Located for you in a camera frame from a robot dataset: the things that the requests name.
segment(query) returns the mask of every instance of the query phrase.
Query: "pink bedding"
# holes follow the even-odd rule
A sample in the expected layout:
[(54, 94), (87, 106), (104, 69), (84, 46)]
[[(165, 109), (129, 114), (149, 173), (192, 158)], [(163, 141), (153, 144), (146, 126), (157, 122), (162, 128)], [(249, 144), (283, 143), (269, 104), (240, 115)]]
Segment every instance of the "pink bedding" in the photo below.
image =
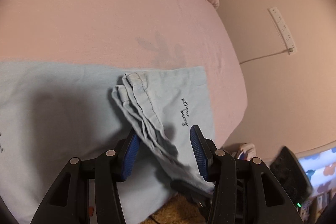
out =
[(247, 98), (236, 54), (213, 5), (215, 0), (0, 0), (0, 61), (160, 69), (202, 65), (215, 142), (222, 145), (241, 121)]

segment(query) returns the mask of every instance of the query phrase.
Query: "bed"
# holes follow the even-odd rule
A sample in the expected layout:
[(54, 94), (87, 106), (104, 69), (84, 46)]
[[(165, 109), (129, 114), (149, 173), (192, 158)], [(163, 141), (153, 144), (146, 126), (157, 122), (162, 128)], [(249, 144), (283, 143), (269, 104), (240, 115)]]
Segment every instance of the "bed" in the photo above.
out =
[[(0, 0), (0, 61), (204, 66), (215, 143), (221, 146), (243, 118), (247, 96), (218, 5), (218, 0)], [(15, 202), (9, 202), (10, 210)]]

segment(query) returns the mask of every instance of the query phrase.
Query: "orange flower print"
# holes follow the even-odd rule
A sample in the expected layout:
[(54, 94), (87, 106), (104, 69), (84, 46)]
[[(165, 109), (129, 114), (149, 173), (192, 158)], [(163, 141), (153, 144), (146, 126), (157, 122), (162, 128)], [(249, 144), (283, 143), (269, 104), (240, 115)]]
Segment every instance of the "orange flower print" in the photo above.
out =
[(332, 176), (335, 174), (335, 168), (336, 168), (336, 162), (334, 162), (332, 165), (326, 166), (323, 170), (323, 175), (325, 176)]

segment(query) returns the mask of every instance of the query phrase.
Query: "silver screw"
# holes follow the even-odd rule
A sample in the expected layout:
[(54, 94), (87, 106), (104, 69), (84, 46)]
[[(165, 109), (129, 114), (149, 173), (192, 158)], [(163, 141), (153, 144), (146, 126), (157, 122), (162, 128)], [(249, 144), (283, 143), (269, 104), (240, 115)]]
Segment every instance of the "silver screw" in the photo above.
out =
[(216, 154), (217, 156), (224, 156), (224, 155), (225, 155), (225, 152), (224, 152), (224, 150), (218, 149), (218, 150), (215, 151), (215, 154)]
[(261, 164), (263, 161), (260, 159), (260, 158), (253, 158), (252, 161), (255, 163), (255, 164)]
[(70, 163), (71, 164), (77, 164), (79, 162), (79, 159), (78, 158), (72, 158), (71, 160), (70, 160)]
[(112, 156), (114, 156), (116, 154), (116, 152), (114, 151), (114, 150), (108, 150), (107, 152), (106, 152), (106, 155), (108, 156), (108, 157), (112, 157)]

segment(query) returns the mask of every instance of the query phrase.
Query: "folded cloth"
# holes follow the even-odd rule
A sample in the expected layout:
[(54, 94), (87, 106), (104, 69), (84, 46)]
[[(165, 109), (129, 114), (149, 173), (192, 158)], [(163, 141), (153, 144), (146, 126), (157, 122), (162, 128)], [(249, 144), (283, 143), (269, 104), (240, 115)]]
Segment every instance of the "folded cloth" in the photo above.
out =
[(203, 67), (127, 73), (122, 83), (113, 88), (112, 97), (165, 172), (212, 189), (199, 174), (189, 136), (197, 124), (206, 138), (214, 137)]
[[(123, 75), (130, 74), (130, 70), (100, 65), (0, 62), (0, 195), (20, 224), (31, 222), (42, 198), (70, 158), (97, 157), (128, 135), (131, 125), (111, 98), (111, 90), (122, 83)], [(155, 131), (157, 151), (165, 153), (164, 159), (173, 159), (172, 166), (178, 162), (186, 166), (190, 171), (187, 178), (200, 183), (196, 163), (190, 163), (193, 153), (186, 155), (186, 151), (193, 123), (200, 125), (207, 138), (214, 137), (209, 102), (200, 98), (207, 96), (204, 71), (191, 68), (138, 74), (164, 128), (164, 134)], [(172, 75), (184, 78), (175, 81)], [(139, 95), (134, 92), (142, 106)], [(148, 140), (156, 145), (153, 135)], [(141, 145), (132, 174), (126, 182), (118, 183), (128, 224), (146, 219), (173, 194), (166, 166), (164, 171), (160, 165), (164, 160), (159, 159), (159, 163), (157, 152), (151, 151), (153, 147)]]

